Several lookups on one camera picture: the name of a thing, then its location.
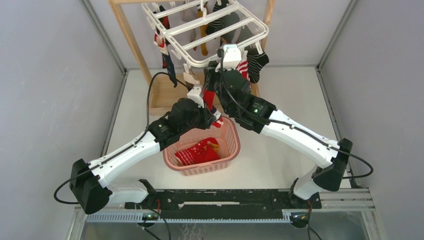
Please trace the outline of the plain red sock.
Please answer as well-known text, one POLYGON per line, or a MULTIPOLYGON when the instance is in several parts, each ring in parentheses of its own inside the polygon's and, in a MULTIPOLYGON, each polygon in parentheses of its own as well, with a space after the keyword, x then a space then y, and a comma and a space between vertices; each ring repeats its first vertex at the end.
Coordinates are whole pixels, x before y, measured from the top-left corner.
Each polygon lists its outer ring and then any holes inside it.
POLYGON ((215 92, 208 90, 206 87, 203 90, 203 101, 211 113, 217 116, 217 121, 212 124, 216 128, 221 128, 224 125, 222 113, 214 106, 215 92))

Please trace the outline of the pink plastic basket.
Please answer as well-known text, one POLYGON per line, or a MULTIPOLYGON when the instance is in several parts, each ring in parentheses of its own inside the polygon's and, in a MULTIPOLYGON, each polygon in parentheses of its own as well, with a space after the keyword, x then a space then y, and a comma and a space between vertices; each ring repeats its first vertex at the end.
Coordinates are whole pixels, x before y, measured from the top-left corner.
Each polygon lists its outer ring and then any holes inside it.
POLYGON ((235 124, 223 117, 221 127, 192 129, 163 151, 165 164, 184 176, 225 169, 240 152, 235 124))

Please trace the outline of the mustard yellow sock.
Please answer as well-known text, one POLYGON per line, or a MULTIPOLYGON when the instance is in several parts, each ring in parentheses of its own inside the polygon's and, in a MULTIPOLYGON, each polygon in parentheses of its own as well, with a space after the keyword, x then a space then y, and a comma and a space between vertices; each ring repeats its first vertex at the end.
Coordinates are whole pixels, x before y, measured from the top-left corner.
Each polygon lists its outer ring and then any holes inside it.
POLYGON ((216 152, 219 152, 220 146, 218 141, 214 138, 214 137, 209 137, 206 139, 207 140, 207 144, 216 152))

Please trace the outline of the red white striped sock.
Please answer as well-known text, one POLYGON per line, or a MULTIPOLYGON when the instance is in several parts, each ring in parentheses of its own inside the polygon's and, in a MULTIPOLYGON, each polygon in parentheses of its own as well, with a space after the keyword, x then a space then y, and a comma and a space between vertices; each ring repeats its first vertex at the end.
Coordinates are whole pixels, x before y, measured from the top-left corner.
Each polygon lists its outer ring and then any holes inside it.
POLYGON ((236 70, 241 74, 241 76, 246 79, 247 81, 250 81, 249 76, 249 64, 247 60, 241 61, 237 67, 236 70))

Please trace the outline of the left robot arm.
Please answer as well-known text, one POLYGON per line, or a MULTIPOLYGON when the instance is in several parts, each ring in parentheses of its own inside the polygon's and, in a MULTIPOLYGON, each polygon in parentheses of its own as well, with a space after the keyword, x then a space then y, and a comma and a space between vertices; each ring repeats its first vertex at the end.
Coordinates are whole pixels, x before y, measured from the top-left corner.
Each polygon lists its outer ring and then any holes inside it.
POLYGON ((157 196, 147 188, 125 186, 113 189, 110 185, 121 173, 178 142, 190 130, 209 129, 218 117, 210 112, 203 99, 205 90, 203 85, 194 85, 165 116, 153 121, 139 136, 112 153, 90 162, 75 161, 70 178, 54 191, 54 200, 67 205, 68 201, 59 199, 58 192, 69 185, 76 198, 74 204, 87 215, 106 206, 125 203, 140 204, 145 209, 153 207, 157 196))

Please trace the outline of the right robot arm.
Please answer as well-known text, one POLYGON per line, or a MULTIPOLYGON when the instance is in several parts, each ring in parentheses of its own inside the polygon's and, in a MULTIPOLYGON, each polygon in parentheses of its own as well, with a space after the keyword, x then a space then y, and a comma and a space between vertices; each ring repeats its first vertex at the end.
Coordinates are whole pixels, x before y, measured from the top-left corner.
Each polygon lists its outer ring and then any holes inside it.
POLYGON ((203 70, 205 89, 213 92, 230 118, 240 127, 265 135, 309 157, 315 168, 294 180, 289 190, 289 203, 302 208, 309 199, 323 190, 337 192, 350 158, 369 168, 359 175, 365 178, 374 172, 372 165, 351 152, 353 143, 343 138, 340 141, 322 136, 287 116, 269 101, 251 94, 248 82, 236 70, 223 70, 211 62, 203 70))

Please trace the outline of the wooden hanger stand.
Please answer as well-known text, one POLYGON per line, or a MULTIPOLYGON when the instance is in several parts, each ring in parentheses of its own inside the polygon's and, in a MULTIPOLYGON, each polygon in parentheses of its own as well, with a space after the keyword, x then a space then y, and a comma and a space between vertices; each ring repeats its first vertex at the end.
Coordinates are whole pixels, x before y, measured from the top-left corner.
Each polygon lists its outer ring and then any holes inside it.
MULTIPOLYGON (((148 68, 146 60, 143 56, 143 53, 139 47, 139 44, 136 40, 136 37, 133 33, 133 30, 130 26, 130 23, 123 9, 123 5, 141 4, 141 7, 142 7, 143 3, 151 4, 153 2, 157 3, 158 5, 160 4, 159 1, 153 1, 153 0, 110 0, 108 3, 115 15, 115 18, 120 26, 120 29, 122 30, 122 33, 139 65, 139 68, 144 78, 146 79, 147 83, 149 84, 153 83, 147 106, 148 106, 149 112, 153 116, 158 116, 160 114, 164 114, 167 111, 169 111, 172 105, 179 98, 185 97, 187 89, 185 87, 180 87, 180 86, 172 87, 171 84, 165 82, 164 77, 160 77, 158 80, 152 81, 153 76, 150 72, 150 69, 148 68)), ((271 23, 273 11, 274 11, 274 5, 275 5, 275 1, 273 0, 268 0, 265 4, 266 6, 265 13, 264 13, 263 20, 261 21, 263 21, 268 26, 268 28, 271 23)), ((264 50, 266 42, 267 42, 267 37, 264 38, 260 43, 262 51, 264 50)), ((195 68, 193 66, 190 66, 188 69, 185 69, 185 63, 186 61, 183 64, 183 68, 185 72, 188 72, 190 68, 195 68)))

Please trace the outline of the red sock white pattern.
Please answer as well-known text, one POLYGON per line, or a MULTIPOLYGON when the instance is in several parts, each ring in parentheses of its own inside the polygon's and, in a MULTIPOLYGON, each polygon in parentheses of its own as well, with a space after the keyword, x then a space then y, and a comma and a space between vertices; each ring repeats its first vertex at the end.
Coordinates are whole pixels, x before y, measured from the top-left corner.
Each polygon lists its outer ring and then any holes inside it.
POLYGON ((202 150, 201 157, 199 158, 199 162, 197 164, 207 163, 219 160, 221 157, 218 153, 216 153, 207 143, 207 139, 201 140, 198 142, 195 147, 198 147, 202 150))

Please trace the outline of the red snowflake sock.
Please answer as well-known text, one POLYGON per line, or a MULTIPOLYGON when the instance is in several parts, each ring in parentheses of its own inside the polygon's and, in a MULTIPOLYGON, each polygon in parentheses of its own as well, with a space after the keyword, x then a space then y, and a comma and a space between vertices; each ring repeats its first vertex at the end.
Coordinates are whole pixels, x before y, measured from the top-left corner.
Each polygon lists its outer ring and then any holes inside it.
POLYGON ((182 163, 183 166, 198 164, 202 150, 198 147, 190 147, 176 152, 174 155, 182 163))

